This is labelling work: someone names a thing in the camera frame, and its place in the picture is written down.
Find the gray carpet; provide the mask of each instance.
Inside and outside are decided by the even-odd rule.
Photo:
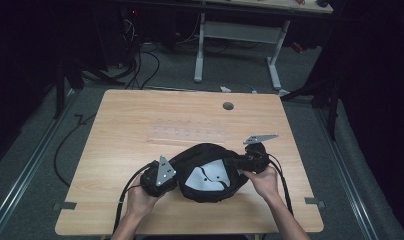
[[[257,50],[265,52],[264,47],[268,46],[261,46]],[[149,51],[154,48],[153,45],[148,45],[143,50]],[[218,49],[221,50],[221,47],[207,50],[218,51]],[[220,91],[220,86],[226,86],[232,92],[251,92],[254,88],[259,93],[276,93],[277,91],[271,86],[265,59],[246,54],[248,51],[243,50],[235,46],[229,47],[221,54],[207,53],[204,79],[202,83],[194,83],[196,50],[182,48],[169,50],[159,46],[152,53],[159,58],[160,68],[146,86],[216,92]],[[303,86],[320,51],[320,48],[307,50],[301,54],[287,48],[281,51],[277,68],[285,90],[295,90]],[[143,53],[139,83],[142,84],[152,75],[156,67],[155,58]],[[112,70],[109,74],[115,74],[115,71]],[[83,115],[84,119],[96,113],[103,93],[112,88],[118,87],[86,81],[86,87],[75,94],[76,100],[71,103],[53,140],[48,144],[37,172],[7,221],[0,239],[100,239],[100,236],[56,235],[54,228],[59,211],[53,210],[53,206],[65,199],[68,189],[55,175],[53,160],[64,137],[77,126],[79,117],[76,115]],[[42,106],[24,125],[22,133],[0,163],[0,205],[51,123],[55,113],[55,97],[54,91],[47,95]],[[311,108],[307,99],[309,97],[285,102],[284,107],[314,195],[325,204],[320,208],[324,230],[310,236],[313,239],[365,239],[339,177],[327,135],[322,130],[324,126],[319,122],[315,110]],[[79,127],[59,150],[58,169],[67,181],[71,181],[74,175],[91,126],[92,120]],[[342,105],[339,106],[336,127],[336,144],[350,170],[351,177],[359,187],[360,195],[375,225],[377,239],[404,239],[404,232],[365,164]],[[265,239],[280,239],[280,237],[278,234],[268,234]]]

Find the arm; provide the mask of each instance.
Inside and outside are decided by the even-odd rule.
[[[252,181],[256,192],[264,198],[283,239],[310,239],[281,199],[278,191],[277,172],[274,168],[267,167],[260,174],[247,171],[243,171],[243,174]]]
[[[142,220],[148,216],[155,203],[162,197],[156,198],[149,196],[140,186],[139,174],[131,186],[137,186],[128,190],[127,212],[118,224],[117,229],[112,235],[112,240],[133,239]]]

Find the cable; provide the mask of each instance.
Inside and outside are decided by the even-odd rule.
[[[142,57],[141,57],[141,53],[140,53],[140,48],[138,51],[138,57],[139,57],[139,67],[137,68],[137,72],[134,73],[133,78],[128,82],[128,84],[125,86],[125,89],[128,89],[128,87],[130,87],[130,84],[136,80],[137,75],[140,73],[140,69],[142,67]]]
[[[180,43],[180,44],[177,44],[176,46],[177,46],[178,48],[184,49],[184,50],[193,50],[193,49],[198,48],[198,46],[199,46],[198,43],[195,43],[195,44],[193,44],[193,46],[191,46],[191,47],[183,47],[184,44],[186,44],[186,43]]]
[[[190,38],[192,38],[195,35],[196,29],[198,28],[198,25],[199,25],[200,17],[201,17],[201,14],[199,13],[198,14],[198,19],[196,20],[195,27],[193,28],[193,31],[190,34],[190,36],[186,40],[183,40],[181,42],[176,42],[177,45],[182,44],[182,43],[192,42],[192,41],[194,41],[196,39],[199,39],[199,37],[195,37],[194,39],[190,39]]]
[[[142,185],[131,186],[131,187],[127,188],[127,191],[130,190],[130,189],[132,189],[132,188],[141,187],[141,186],[142,186]]]
[[[231,41],[230,45],[234,46],[234,47],[244,48],[244,49],[253,49],[253,48],[262,47],[262,46],[266,45],[266,43],[257,42],[257,43],[254,43],[252,46],[244,46],[241,44],[237,44],[238,42],[242,42],[242,41]]]
[[[227,49],[228,49],[228,47],[229,47],[229,41],[227,40],[227,39],[225,39],[225,47],[223,48],[223,49],[221,49],[221,50],[219,50],[219,51],[209,51],[208,49],[206,49],[205,47],[204,47],[204,50],[206,51],[206,52],[208,52],[208,53],[214,53],[214,54],[219,54],[219,53],[222,53],[222,52],[224,52],[224,51],[226,51]]]
[[[131,46],[133,44],[134,36],[136,36],[135,35],[136,29],[134,28],[134,25],[133,25],[133,23],[131,21],[129,21],[127,19],[123,19],[123,21],[129,24],[129,26],[125,30],[125,34],[128,34],[128,32],[130,31],[131,28],[133,29],[133,31],[131,33],[130,43],[127,40],[127,36],[122,35],[122,37],[123,37],[123,39],[125,41],[125,53],[126,53],[126,56],[128,56],[130,54],[130,51],[132,50]],[[131,74],[134,71],[135,67],[136,67],[136,64],[135,64],[135,60],[133,58],[133,60],[129,64],[129,67],[124,72],[119,73],[119,74],[117,74],[115,76],[112,76],[111,78],[120,79],[120,78],[126,77],[126,76],[128,76],[129,74]],[[83,78],[85,78],[87,80],[90,80],[90,81],[100,81],[101,80],[100,78],[90,76],[90,75],[88,75],[88,74],[86,74],[84,72],[81,72],[81,77],[83,77]]]
[[[59,154],[59,152],[60,152],[62,146],[64,145],[64,143],[67,141],[67,139],[68,139],[79,127],[85,125],[85,124],[87,123],[87,121],[89,121],[90,119],[94,118],[95,116],[96,116],[96,113],[95,113],[95,114],[92,114],[90,117],[86,118],[83,122],[80,121],[80,122],[77,124],[77,126],[76,126],[75,128],[73,128],[73,129],[64,137],[64,139],[62,139],[61,143],[59,144],[58,148],[56,149],[55,156],[53,157],[53,168],[54,168],[54,170],[55,170],[56,176],[57,176],[57,177],[59,178],[59,180],[61,180],[61,182],[62,182],[63,184],[65,184],[67,187],[70,187],[71,184],[68,183],[68,182],[61,176],[61,174],[60,174],[59,171],[58,171],[58,166],[57,166],[58,154]]]
[[[158,57],[156,57],[155,55],[153,55],[153,54],[150,53],[150,52],[145,52],[145,53],[151,55],[152,57],[154,57],[154,58],[156,59],[158,65],[156,66],[155,72],[154,72],[148,79],[146,79],[146,80],[143,82],[142,86],[140,87],[140,90],[143,90],[143,88],[145,87],[146,83],[148,83],[149,80],[151,80],[151,79],[153,78],[153,76],[155,76],[155,74],[158,72],[159,66],[160,66],[160,62],[159,62]]]
[[[121,193],[120,199],[118,200],[118,206],[117,206],[117,215],[115,217],[115,224],[114,224],[114,231],[117,229],[118,224],[120,223],[120,218],[121,218],[121,210],[122,210],[122,205],[124,203],[124,198],[125,198],[125,194],[127,193],[127,191],[130,188],[133,187],[137,187],[137,186],[131,186],[130,188],[128,187],[133,180],[137,177],[137,175],[139,175],[139,173],[143,172],[144,170],[146,170],[147,168],[150,168],[152,165],[154,164],[154,162],[148,163],[146,164],[144,167],[142,167],[141,169],[139,169],[136,173],[134,173],[134,175],[128,180],[127,184],[124,186],[124,189]]]
[[[289,209],[289,212],[293,215],[292,201],[290,200],[289,189],[287,187],[286,179],[283,176],[283,170],[282,170],[282,167],[280,165],[280,162],[273,155],[268,154],[268,156],[271,156],[272,158],[274,158],[276,160],[277,164],[278,164],[278,166],[277,166],[276,163],[274,163],[272,160],[270,160],[270,163],[273,164],[274,168],[277,170],[277,172],[278,172],[278,174],[280,176],[280,179],[282,181],[283,190],[284,190],[284,198],[286,200],[287,209]]]

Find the desk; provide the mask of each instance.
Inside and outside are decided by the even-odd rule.
[[[288,11],[302,11],[311,13],[331,14],[333,9],[320,7],[315,0],[304,0],[303,4],[298,4],[295,0],[203,0],[202,4],[234,4],[246,7],[282,9]],[[276,90],[281,90],[281,83],[276,69],[276,61],[286,37],[290,21],[284,21],[282,27],[261,27],[246,24],[219,23],[216,21],[205,21],[205,14],[201,14],[199,30],[199,48],[196,57],[195,82],[202,81],[203,61],[204,61],[204,39],[205,37],[223,38],[239,41],[252,41],[260,43],[274,44],[274,49],[270,57],[267,57],[268,69],[271,81]]]
[[[225,110],[225,102],[234,105]],[[101,102],[56,224],[60,235],[109,235],[119,196],[138,169],[171,159],[212,139],[239,154],[250,135],[277,133],[264,142],[279,159],[296,219],[307,232],[323,229],[313,193],[280,98],[270,94],[108,90]],[[279,191],[284,196],[279,182]],[[178,188],[159,200],[138,234],[225,234],[277,232],[263,199],[249,181],[220,203],[196,203]]]

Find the metal clip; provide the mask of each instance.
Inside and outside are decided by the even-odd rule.
[[[159,157],[159,166],[158,166],[158,175],[156,177],[156,186],[161,186],[166,181],[170,180],[174,177],[176,171],[174,170],[173,166],[171,166],[170,162],[161,155]]]
[[[260,143],[263,141],[267,141],[273,138],[277,138],[279,135],[278,134],[271,134],[271,135],[253,135],[250,136],[246,141],[243,142],[243,144],[254,144],[254,143]]]

